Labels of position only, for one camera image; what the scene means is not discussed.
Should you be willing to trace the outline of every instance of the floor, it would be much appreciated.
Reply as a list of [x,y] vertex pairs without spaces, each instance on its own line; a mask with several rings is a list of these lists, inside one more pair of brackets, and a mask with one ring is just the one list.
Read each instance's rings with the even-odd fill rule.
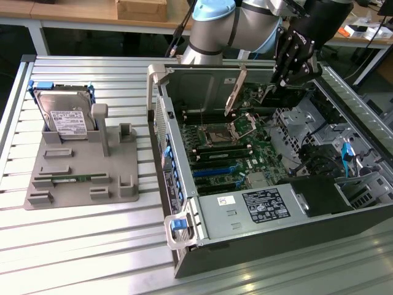
[[[82,31],[73,29],[46,28],[45,35],[52,55],[84,55],[84,56],[129,56],[129,57],[162,57],[168,47],[171,36],[137,33],[117,33],[105,31]],[[182,54],[187,47],[188,38],[179,46],[177,53]],[[341,76],[352,74],[357,68],[351,62],[353,48],[341,47],[337,56],[330,49],[322,51],[321,58],[330,64]],[[0,110],[6,105],[9,92],[16,75],[21,56],[36,54],[29,32],[24,27],[0,26]],[[226,48],[225,58],[236,58],[238,50]],[[272,52],[250,58],[271,59]],[[354,75],[347,82],[352,83]],[[393,85],[384,80],[378,73],[373,73],[359,89],[359,94],[370,92],[391,92]]]

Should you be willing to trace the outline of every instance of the slatted aluminum surface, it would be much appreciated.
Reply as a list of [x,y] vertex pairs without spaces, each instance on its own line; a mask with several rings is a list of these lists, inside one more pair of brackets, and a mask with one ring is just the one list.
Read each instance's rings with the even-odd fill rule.
[[[8,112],[8,137],[0,159],[4,170],[0,294],[393,294],[391,219],[355,237],[174,279],[145,107],[147,66],[169,62],[176,61],[39,57],[35,63],[21,64],[25,75],[17,78],[13,88],[17,93],[21,87],[21,94],[12,100],[15,111]],[[30,78],[57,83],[92,81],[97,102],[109,105],[106,123],[135,126],[139,183],[144,191],[137,202],[35,211],[22,208],[42,128],[41,115],[26,93]]]

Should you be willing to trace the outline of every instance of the wooden table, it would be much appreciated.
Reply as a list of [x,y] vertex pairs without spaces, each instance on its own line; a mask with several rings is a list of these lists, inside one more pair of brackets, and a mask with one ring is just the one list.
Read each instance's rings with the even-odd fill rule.
[[[114,0],[57,0],[56,4],[40,4],[33,0],[0,0],[0,23],[6,25],[22,25],[29,29],[38,55],[49,55],[43,27],[67,28],[77,30],[120,31],[135,33],[173,34],[176,26],[182,21],[188,10],[186,0],[168,0],[167,22],[140,22],[134,20],[118,20]],[[372,21],[377,22],[382,17],[377,16],[372,9],[354,4],[353,13],[365,17],[371,11]],[[184,31],[190,34],[192,20]],[[327,45],[346,47],[366,47],[368,40],[364,38],[345,38],[336,34]],[[370,48],[379,49],[355,84],[357,85],[386,54],[393,44],[393,39],[377,39]]]

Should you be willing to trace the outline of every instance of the motherboard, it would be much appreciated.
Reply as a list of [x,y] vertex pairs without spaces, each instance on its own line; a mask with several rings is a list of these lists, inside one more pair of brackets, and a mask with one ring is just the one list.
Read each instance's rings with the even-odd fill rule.
[[272,186],[287,176],[258,114],[189,114],[179,127],[199,195]]

